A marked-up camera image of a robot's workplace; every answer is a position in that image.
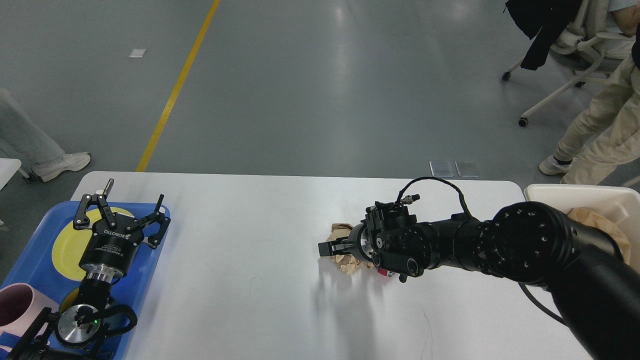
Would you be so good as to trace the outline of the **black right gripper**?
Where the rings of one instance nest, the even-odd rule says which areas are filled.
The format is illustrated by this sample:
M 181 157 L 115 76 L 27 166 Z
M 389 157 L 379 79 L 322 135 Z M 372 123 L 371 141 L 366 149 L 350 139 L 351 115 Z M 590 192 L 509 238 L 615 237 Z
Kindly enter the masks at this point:
M 368 233 L 368 226 L 359 223 L 354 226 L 347 239 L 335 239 L 318 243 L 318 255 L 330 257 L 338 255 L 352 255 L 359 262 L 372 264 L 373 247 Z

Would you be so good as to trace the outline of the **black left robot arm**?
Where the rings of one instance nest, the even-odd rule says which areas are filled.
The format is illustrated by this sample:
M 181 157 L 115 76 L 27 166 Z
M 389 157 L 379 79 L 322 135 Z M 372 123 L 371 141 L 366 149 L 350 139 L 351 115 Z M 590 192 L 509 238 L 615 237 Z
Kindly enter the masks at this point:
M 30 288 L 25 325 L 1 328 L 3 360 L 121 360 L 170 225 L 157 203 L 118 203 L 114 185 L 42 219 L 2 283 Z

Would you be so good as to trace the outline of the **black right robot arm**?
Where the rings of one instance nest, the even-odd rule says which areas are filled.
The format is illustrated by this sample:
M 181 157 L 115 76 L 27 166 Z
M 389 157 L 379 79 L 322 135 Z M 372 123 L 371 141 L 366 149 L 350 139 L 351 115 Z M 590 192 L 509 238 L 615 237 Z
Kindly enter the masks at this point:
M 460 213 L 420 222 L 408 208 L 420 196 L 401 189 L 393 202 L 366 208 L 348 235 L 319 243 L 318 253 L 353 255 L 403 283 L 442 266 L 512 280 L 592 358 L 639 358 L 639 274 L 608 233 L 542 202 L 514 203 L 480 221 L 457 194 Z

